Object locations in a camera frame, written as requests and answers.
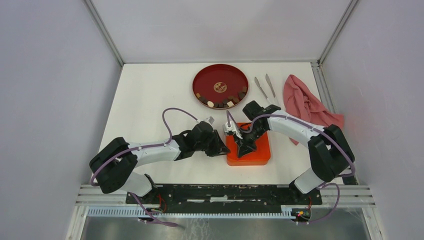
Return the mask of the metal tongs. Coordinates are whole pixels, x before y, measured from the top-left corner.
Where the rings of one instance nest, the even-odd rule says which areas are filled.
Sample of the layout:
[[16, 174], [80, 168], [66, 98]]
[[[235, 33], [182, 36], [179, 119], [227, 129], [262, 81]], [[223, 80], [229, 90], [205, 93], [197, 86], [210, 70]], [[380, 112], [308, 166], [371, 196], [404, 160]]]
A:
[[276, 90], [268, 73], [264, 75], [264, 80], [260, 80], [257, 76], [255, 76], [253, 80], [255, 85], [269, 104], [282, 107], [282, 104], [278, 99]]

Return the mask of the orange chocolate box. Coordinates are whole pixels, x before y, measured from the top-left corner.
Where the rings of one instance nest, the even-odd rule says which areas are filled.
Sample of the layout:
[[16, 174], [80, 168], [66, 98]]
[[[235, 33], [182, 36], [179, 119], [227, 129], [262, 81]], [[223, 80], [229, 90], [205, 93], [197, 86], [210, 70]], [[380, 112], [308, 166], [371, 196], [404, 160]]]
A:
[[243, 158], [231, 158], [229, 155], [226, 158], [226, 163], [232, 167], [242, 167], [242, 166], [264, 166], [270, 160], [270, 157], [243, 157]]

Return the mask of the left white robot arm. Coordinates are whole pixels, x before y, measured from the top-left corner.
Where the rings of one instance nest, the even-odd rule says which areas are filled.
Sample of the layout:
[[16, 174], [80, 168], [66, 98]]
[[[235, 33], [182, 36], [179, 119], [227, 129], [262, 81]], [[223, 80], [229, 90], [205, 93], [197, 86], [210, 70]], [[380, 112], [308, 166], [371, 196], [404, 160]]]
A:
[[172, 135], [167, 141], [145, 145], [117, 137], [89, 162], [93, 173], [90, 183], [100, 187], [104, 194], [123, 190], [139, 197], [145, 204], [151, 204], [157, 198], [157, 187], [148, 174], [136, 173], [134, 169], [156, 162], [187, 159], [195, 152], [216, 157], [226, 155], [230, 150], [218, 131], [206, 121], [200, 121], [191, 130]]

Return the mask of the orange box lid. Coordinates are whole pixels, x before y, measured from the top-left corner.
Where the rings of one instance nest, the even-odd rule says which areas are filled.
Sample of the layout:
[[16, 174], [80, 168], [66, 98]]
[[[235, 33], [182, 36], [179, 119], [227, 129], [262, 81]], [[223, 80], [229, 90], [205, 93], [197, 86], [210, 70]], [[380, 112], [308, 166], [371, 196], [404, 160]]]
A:
[[[233, 136], [225, 137], [225, 145], [230, 149], [230, 153], [226, 154], [226, 157], [230, 156], [231, 158], [238, 158], [237, 157], [238, 146]], [[271, 158], [270, 143], [269, 143], [269, 138], [267, 133], [262, 135], [256, 141], [256, 145], [257, 145], [257, 150], [255, 152], [249, 153], [241, 158], [266, 158], [266, 157]]]

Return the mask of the round red tray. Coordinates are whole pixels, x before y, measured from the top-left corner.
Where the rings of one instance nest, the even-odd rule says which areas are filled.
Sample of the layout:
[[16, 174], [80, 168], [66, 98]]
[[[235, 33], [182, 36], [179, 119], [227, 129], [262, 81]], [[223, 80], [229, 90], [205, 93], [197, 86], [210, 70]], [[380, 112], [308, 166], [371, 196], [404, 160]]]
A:
[[[192, 82], [192, 92], [200, 94], [197, 100], [204, 106], [215, 110], [230, 109], [227, 102], [235, 107], [247, 96], [249, 81], [237, 67], [229, 64], [213, 64], [201, 69]], [[207, 102], [214, 103], [209, 107]]]

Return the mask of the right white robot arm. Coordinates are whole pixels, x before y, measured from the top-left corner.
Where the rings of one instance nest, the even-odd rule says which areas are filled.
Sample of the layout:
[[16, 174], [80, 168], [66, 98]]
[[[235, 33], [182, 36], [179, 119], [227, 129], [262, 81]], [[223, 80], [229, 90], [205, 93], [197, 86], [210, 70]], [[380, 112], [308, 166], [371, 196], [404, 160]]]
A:
[[341, 128], [335, 124], [322, 126], [297, 118], [279, 106], [260, 106], [249, 102], [243, 113], [250, 120], [247, 129], [237, 126], [232, 117], [227, 117], [225, 132], [237, 145], [239, 158], [257, 150], [257, 140], [267, 132], [283, 134], [308, 149], [310, 168], [289, 184], [289, 199], [302, 204], [309, 193], [333, 181], [345, 177], [343, 171], [350, 168], [355, 173], [354, 154]]

